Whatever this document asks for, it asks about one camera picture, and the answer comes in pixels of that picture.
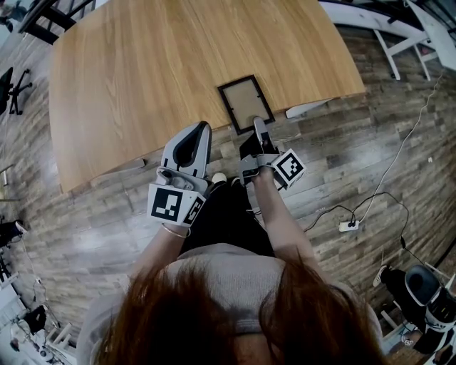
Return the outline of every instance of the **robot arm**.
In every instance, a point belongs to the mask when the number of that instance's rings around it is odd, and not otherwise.
[[[165,146],[157,179],[149,186],[147,213],[163,223],[190,227],[211,182],[205,179],[212,130],[199,122],[181,130]]]
[[[281,155],[260,117],[254,118],[254,125],[255,133],[239,149],[241,184],[246,185],[260,168],[269,166],[276,180],[290,187],[306,167],[293,150]],[[157,179],[149,185],[149,216],[172,225],[192,225],[212,184],[206,179],[211,139],[209,124],[199,122],[181,130],[166,144]]]
[[[306,171],[306,166],[293,150],[284,154],[274,146],[260,117],[254,118],[255,133],[240,147],[239,178],[241,184],[248,184],[259,174],[262,167],[274,169],[274,178],[285,189],[292,186]]]

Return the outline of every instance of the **equipment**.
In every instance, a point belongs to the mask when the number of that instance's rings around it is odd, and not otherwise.
[[[209,123],[202,121],[181,130],[166,144],[157,179],[149,185],[149,216],[164,223],[192,225],[212,184],[205,179],[211,140]]]
[[[421,307],[426,307],[426,327],[445,333],[456,324],[456,299],[426,267],[415,265],[405,274],[405,286]]]
[[[274,147],[260,117],[254,118],[255,134],[239,151],[239,176],[242,185],[269,166],[274,177],[288,188],[306,170],[293,150],[283,155]],[[209,196],[212,183],[206,178],[212,130],[207,122],[199,122],[181,130],[165,146],[162,165],[155,183],[149,185],[147,214],[163,223],[191,227]]]
[[[254,176],[259,174],[261,167],[274,169],[274,178],[285,189],[292,186],[305,172],[306,166],[293,150],[283,155],[272,143],[264,121],[254,118],[255,133],[239,148],[239,178],[242,185],[247,185]]]

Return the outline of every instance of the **black picture frame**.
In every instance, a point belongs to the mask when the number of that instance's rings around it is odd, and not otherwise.
[[[227,109],[229,118],[231,119],[232,125],[234,126],[234,129],[236,130],[237,135],[241,135],[241,134],[249,132],[251,130],[255,130],[255,127],[253,125],[251,125],[250,127],[247,127],[247,128],[243,128],[243,129],[239,127],[237,119],[236,119],[236,117],[234,116],[234,113],[233,113],[233,108],[229,104],[229,101],[227,99],[227,96],[225,95],[224,90],[226,88],[230,88],[230,87],[232,87],[234,85],[237,85],[238,83],[244,83],[246,81],[251,81],[254,84],[255,89],[256,89],[256,91],[258,93],[258,97],[261,99],[261,101],[263,103],[263,106],[266,109],[266,112],[268,114],[268,119],[266,119],[264,121],[264,124],[269,124],[269,123],[272,123],[272,122],[275,121],[275,118],[274,118],[274,116],[272,114],[271,108],[269,107],[269,104],[266,101],[266,98],[264,97],[263,91],[259,87],[258,81],[255,78],[255,75],[246,76],[246,77],[240,78],[238,80],[234,80],[234,81],[232,81],[230,83],[225,83],[224,85],[219,86],[218,90],[220,92],[220,96],[222,97],[223,104],[225,105],[225,108]]]

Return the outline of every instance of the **hand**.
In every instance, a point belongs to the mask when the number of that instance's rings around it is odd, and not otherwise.
[[[274,169],[262,167],[259,174],[252,178],[252,182],[255,186],[262,184],[274,184]]]

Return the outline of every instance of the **gray shirt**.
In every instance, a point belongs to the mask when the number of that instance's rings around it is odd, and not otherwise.
[[[219,243],[184,253],[167,266],[167,273],[170,277],[175,277],[179,269],[190,261],[206,267],[209,292],[231,314],[237,333],[261,333],[259,307],[270,292],[273,296],[271,300],[274,300],[284,263],[274,257],[259,256],[239,247]],[[354,295],[348,286],[340,283],[335,285]],[[78,338],[78,365],[93,364],[101,339],[119,312],[123,296],[124,294],[114,294],[101,297],[90,305]],[[370,307],[369,314],[380,343],[380,324]]]

